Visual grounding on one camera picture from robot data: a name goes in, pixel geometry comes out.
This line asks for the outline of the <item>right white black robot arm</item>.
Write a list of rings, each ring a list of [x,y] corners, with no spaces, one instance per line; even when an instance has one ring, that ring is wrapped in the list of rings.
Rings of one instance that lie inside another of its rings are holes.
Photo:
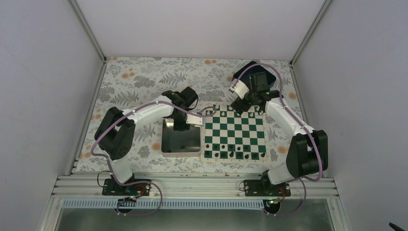
[[[322,178],[328,167],[326,132],[313,129],[286,104],[280,91],[271,90],[267,73],[250,74],[249,84],[234,79],[230,91],[238,95],[231,104],[238,114],[258,106],[259,113],[273,118],[291,138],[285,163],[264,171],[250,189],[260,189],[262,194],[272,196],[286,183],[301,179],[317,182]]]

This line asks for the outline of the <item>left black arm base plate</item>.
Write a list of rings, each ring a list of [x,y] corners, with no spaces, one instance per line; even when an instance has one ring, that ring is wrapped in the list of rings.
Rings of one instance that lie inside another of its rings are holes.
[[[151,188],[151,180],[136,179],[137,184],[121,186],[114,179],[106,179],[102,189],[104,196],[148,196]]]

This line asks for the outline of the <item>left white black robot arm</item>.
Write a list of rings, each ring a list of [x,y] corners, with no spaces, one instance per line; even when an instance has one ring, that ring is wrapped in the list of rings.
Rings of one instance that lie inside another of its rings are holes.
[[[107,160],[110,178],[103,187],[107,191],[129,195],[134,184],[141,187],[149,185],[148,180],[136,180],[131,170],[127,154],[129,153],[137,128],[148,125],[159,119],[172,122],[170,131],[164,132],[164,140],[170,144],[169,150],[185,151],[190,143],[199,147],[199,132],[203,126],[203,117],[191,112],[193,103],[198,101],[198,94],[186,87],[183,91],[167,90],[153,101],[142,106],[120,110],[110,108],[94,135],[95,143],[91,154],[96,155],[95,148],[103,150],[100,157]]]

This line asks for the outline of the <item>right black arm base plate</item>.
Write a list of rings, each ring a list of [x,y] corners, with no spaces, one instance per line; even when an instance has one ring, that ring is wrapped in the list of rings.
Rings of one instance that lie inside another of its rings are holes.
[[[238,189],[247,197],[291,196],[289,184],[286,182],[272,185],[262,183],[261,180],[244,180],[238,184]]]

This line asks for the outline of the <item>metal tin of chess pieces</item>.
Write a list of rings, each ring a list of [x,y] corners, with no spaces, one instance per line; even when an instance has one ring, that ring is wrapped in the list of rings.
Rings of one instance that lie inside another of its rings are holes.
[[[199,157],[202,151],[202,127],[191,125],[189,130],[173,129],[173,119],[162,124],[161,153],[167,158]]]

